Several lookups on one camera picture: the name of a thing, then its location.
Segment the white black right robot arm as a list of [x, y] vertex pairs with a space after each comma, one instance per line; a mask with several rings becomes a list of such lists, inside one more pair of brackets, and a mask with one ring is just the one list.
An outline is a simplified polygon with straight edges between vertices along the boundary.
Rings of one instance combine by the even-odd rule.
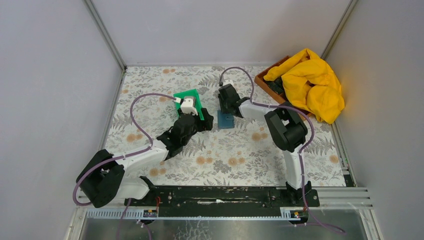
[[252, 103], [248, 97], [241, 98], [230, 83], [218, 89], [218, 99], [223, 113], [267, 124], [271, 139], [283, 153], [288, 194], [292, 201], [301, 200], [311, 190], [311, 183], [305, 177], [305, 165], [299, 156], [306, 143], [308, 128], [291, 103], [286, 101], [273, 108]]

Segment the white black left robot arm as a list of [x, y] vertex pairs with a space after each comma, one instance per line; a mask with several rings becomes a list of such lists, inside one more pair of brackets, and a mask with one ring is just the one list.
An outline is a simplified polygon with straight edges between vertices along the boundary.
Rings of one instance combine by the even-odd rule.
[[74, 203], [77, 190], [88, 198], [87, 205], [102, 208], [114, 199], [143, 199], [150, 191], [149, 184], [137, 172], [151, 163], [169, 160], [180, 154], [196, 133], [210, 131], [214, 117], [206, 108], [202, 115], [181, 113], [173, 126], [159, 135], [150, 145], [139, 147], [130, 153], [114, 156], [106, 149], [99, 150], [76, 179], [73, 192]]

